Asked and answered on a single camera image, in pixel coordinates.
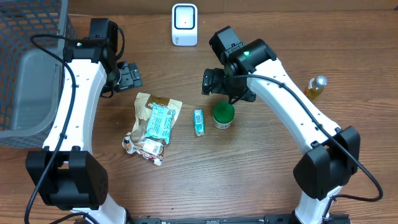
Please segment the green lid jar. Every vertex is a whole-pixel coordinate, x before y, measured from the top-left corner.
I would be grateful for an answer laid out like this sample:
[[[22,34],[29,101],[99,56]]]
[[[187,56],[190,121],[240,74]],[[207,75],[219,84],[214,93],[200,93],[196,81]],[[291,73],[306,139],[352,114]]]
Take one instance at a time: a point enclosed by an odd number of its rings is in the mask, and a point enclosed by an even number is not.
[[[227,101],[219,102],[213,109],[213,124],[218,129],[227,129],[234,119],[234,107]]]

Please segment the teal tissue pack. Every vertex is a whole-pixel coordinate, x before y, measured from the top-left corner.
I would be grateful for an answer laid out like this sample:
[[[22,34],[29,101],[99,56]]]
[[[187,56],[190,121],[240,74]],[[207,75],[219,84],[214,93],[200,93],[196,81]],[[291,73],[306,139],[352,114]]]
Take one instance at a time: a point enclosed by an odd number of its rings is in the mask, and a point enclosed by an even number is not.
[[[205,135],[205,120],[202,110],[194,111],[194,127],[197,136]]]

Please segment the teal snack packet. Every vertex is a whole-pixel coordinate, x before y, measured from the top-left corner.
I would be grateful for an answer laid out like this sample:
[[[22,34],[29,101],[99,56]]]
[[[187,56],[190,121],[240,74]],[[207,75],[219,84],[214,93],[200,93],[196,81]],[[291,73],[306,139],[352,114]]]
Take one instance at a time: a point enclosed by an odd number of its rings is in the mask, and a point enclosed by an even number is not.
[[[170,141],[172,120],[174,116],[174,109],[153,103],[152,113],[147,124],[145,137],[161,139],[168,144]]]

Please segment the brown snack wrapper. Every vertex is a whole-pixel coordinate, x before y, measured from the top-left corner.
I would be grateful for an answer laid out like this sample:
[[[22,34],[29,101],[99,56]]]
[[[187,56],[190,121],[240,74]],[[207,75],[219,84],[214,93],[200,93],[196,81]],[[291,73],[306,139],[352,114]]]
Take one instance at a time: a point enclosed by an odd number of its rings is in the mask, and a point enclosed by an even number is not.
[[[134,102],[135,123],[132,130],[124,136],[122,147],[129,154],[137,153],[155,165],[161,166],[164,160],[164,149],[167,144],[161,139],[145,137],[153,103],[168,106],[175,110],[175,116],[172,120],[173,128],[182,108],[182,102],[148,93],[138,93]]]

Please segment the yellow dish soap bottle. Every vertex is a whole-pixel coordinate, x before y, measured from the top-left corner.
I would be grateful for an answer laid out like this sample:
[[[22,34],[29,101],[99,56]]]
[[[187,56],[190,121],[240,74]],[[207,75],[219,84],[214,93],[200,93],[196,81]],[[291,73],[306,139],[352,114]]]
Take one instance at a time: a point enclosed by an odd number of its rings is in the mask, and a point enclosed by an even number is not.
[[[326,76],[320,75],[315,78],[312,78],[308,85],[304,89],[304,95],[310,100],[313,101],[317,98],[323,91],[324,87],[326,87],[328,83],[328,79]]]

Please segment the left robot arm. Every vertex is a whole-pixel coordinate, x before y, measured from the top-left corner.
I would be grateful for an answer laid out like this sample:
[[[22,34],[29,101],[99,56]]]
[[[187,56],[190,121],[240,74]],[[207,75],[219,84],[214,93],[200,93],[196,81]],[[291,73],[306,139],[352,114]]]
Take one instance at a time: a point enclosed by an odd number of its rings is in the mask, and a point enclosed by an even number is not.
[[[108,173],[91,143],[99,99],[142,86],[137,65],[121,60],[124,43],[123,30],[107,18],[92,19],[88,37],[65,38],[57,114],[42,149],[25,160],[35,185],[32,196],[85,223],[132,221],[109,195]]]

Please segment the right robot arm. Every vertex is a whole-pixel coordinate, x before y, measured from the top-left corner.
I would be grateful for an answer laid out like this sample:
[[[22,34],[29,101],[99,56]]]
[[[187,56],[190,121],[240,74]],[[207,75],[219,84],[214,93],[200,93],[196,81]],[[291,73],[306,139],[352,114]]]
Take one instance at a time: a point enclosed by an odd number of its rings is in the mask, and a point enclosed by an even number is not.
[[[289,130],[302,158],[293,173],[302,190],[291,215],[266,215],[266,223],[349,223],[348,215],[332,215],[332,198],[358,170],[360,136],[353,127],[341,129],[325,116],[290,79],[276,53],[261,39],[240,41],[227,26],[209,45],[223,68],[205,70],[202,93],[228,96],[214,109],[217,124],[229,123],[239,100],[264,101]]]

